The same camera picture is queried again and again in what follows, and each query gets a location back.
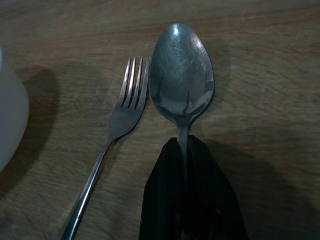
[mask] stainless steel spoon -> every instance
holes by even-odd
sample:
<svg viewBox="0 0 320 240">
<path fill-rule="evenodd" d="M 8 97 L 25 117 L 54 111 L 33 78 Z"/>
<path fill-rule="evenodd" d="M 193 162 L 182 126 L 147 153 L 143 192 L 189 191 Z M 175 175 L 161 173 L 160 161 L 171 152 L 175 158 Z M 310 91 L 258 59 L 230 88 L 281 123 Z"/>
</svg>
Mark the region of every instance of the stainless steel spoon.
<svg viewBox="0 0 320 240">
<path fill-rule="evenodd" d="M 189 128 L 207 109 L 214 91 L 212 64 L 198 35 L 185 24 L 169 26 L 155 45 L 149 92 L 156 109 L 177 125 L 185 188 Z"/>
</svg>

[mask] fork handle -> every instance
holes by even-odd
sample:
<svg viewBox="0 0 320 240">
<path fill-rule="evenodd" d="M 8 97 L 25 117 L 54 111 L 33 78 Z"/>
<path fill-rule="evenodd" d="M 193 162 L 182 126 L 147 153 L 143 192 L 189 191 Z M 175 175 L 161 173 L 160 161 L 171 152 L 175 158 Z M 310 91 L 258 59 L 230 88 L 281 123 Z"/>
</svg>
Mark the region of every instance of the fork handle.
<svg viewBox="0 0 320 240">
<path fill-rule="evenodd" d="M 108 140 L 105 147 L 101 150 L 91 170 L 89 178 L 86 181 L 81 194 L 74 203 L 74 206 L 68 216 L 68 219 L 65 221 L 57 240 L 73 240 L 75 238 L 81 219 L 85 213 L 90 197 L 94 191 L 95 185 L 102 170 L 104 169 L 104 157 L 113 143 L 114 140 Z"/>
</svg>

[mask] white cup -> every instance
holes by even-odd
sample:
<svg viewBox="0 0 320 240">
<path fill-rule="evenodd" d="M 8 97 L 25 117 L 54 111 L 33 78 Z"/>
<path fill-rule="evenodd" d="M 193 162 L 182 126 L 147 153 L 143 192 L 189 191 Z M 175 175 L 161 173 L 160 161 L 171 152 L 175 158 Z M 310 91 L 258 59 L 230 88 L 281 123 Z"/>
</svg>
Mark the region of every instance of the white cup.
<svg viewBox="0 0 320 240">
<path fill-rule="evenodd" d="M 29 116 L 27 91 L 0 47 L 0 172 L 15 153 Z"/>
</svg>

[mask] table surface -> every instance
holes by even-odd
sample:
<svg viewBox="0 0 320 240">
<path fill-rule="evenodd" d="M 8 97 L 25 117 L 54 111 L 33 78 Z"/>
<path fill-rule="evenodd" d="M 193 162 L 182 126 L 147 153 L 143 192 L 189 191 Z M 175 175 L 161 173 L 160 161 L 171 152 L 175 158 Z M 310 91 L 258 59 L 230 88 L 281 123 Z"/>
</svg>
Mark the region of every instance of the table surface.
<svg viewBox="0 0 320 240">
<path fill-rule="evenodd" d="M 0 42 L 29 122 L 0 173 L 0 239 L 55 239 L 106 142 L 128 56 L 181 22 L 216 94 L 191 133 L 236 192 L 251 240 L 320 239 L 320 2 L 2 0 Z M 145 183 L 176 127 L 149 100 L 107 159 L 77 240 L 137 240 Z"/>
</svg>

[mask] stainless steel fork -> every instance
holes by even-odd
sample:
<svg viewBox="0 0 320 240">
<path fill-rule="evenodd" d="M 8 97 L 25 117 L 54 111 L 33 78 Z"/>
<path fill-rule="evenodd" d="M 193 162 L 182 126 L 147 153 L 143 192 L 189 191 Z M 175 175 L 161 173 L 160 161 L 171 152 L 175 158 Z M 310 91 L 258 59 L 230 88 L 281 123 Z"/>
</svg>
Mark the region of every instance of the stainless steel fork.
<svg viewBox="0 0 320 240">
<path fill-rule="evenodd" d="M 128 63 L 126 65 L 119 98 L 108 122 L 107 143 L 96 159 L 90 176 L 86 181 L 81 194 L 76 200 L 73 209 L 62 228 L 60 235 L 57 238 L 58 240 L 74 239 L 80 225 L 81 218 L 84 215 L 84 212 L 88 205 L 90 196 L 103 170 L 104 157 L 109 147 L 116 140 L 127 135 L 136 127 L 145 109 L 149 81 L 149 60 L 147 61 L 144 71 L 143 83 L 141 84 L 141 72 L 143 65 L 143 58 L 141 57 L 134 89 L 133 87 L 135 79 L 136 57 L 134 57 L 133 59 L 131 76 L 128 81 L 130 65 L 131 57 L 129 57 Z"/>
</svg>

